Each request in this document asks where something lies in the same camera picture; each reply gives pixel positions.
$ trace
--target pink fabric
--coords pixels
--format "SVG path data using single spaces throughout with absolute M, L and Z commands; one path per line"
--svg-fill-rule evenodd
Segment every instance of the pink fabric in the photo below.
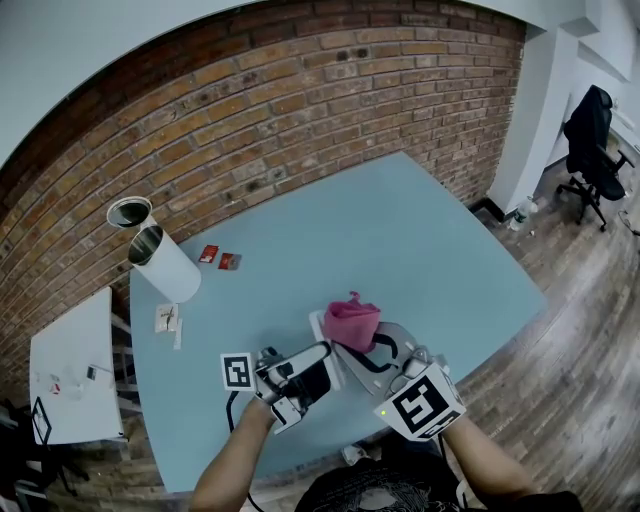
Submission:
M 380 322 L 380 310 L 360 304 L 360 294 L 351 292 L 349 302 L 332 302 L 324 314 L 324 335 L 341 345 L 366 354 L 374 347 L 373 334 Z

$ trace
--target office chair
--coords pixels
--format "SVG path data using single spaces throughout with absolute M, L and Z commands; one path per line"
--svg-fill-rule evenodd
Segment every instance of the office chair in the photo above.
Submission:
M 89 481 L 89 475 L 71 460 L 68 454 L 69 450 L 62 446 L 43 446 L 35 442 L 34 428 L 28 406 L 16 408 L 9 400 L 5 400 L 3 405 L 9 411 L 10 418 L 18 424 L 18 427 L 11 432 L 11 435 L 6 432 L 4 435 L 0 434 L 0 454 L 4 457 L 1 459 L 2 464 L 0 464 L 0 481 L 4 476 L 3 470 L 5 468 L 3 465 L 5 459 L 12 460 L 13 462 L 7 464 L 6 469 L 11 471 L 11 475 L 15 477 L 13 481 L 19 481 L 20 489 L 27 491 L 27 495 L 43 491 L 56 478 L 60 477 L 65 490 L 72 496 L 77 496 L 78 493 L 69 487 L 64 468 L 85 481 Z M 36 471 L 30 468 L 26 461 L 40 462 L 41 470 Z
M 568 185 L 559 185 L 556 189 L 558 194 L 567 191 L 579 195 L 582 199 L 577 224 L 582 222 L 587 206 L 591 206 L 602 220 L 600 231 L 605 231 L 607 226 L 607 221 L 600 211 L 600 198 L 604 197 L 609 201 L 622 199 L 625 191 L 618 181 L 618 171 L 626 162 L 635 167 L 620 150 L 620 160 L 617 162 L 607 154 L 612 106 L 611 96 L 592 85 L 580 105 L 573 111 L 563 129 L 565 137 L 569 140 L 566 165 L 570 174 L 580 172 L 585 183 L 572 176 Z

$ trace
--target small red card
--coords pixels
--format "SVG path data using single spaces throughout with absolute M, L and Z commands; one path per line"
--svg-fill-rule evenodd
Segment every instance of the small red card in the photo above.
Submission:
M 216 259 L 216 254 L 218 254 L 218 246 L 217 245 L 207 245 L 202 251 L 200 255 L 201 263 L 213 263 L 213 260 Z
M 222 270 L 237 270 L 240 265 L 240 258 L 242 258 L 242 256 L 239 254 L 231 254 L 230 252 L 222 253 L 218 268 Z

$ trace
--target water bottle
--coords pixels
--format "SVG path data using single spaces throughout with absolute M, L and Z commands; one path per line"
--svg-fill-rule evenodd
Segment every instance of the water bottle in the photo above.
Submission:
M 527 198 L 518 205 L 518 208 L 516 208 L 516 213 L 511 217 L 511 222 L 509 222 L 509 228 L 513 231 L 520 231 L 520 228 L 522 228 L 527 221 L 529 215 L 537 211 L 538 205 L 533 202 L 533 197 L 527 196 Z

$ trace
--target white column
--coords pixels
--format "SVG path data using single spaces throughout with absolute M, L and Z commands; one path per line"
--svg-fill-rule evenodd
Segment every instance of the white column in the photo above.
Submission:
M 532 195 L 551 153 L 571 91 L 578 39 L 529 26 L 513 117 L 489 198 L 507 214 Z

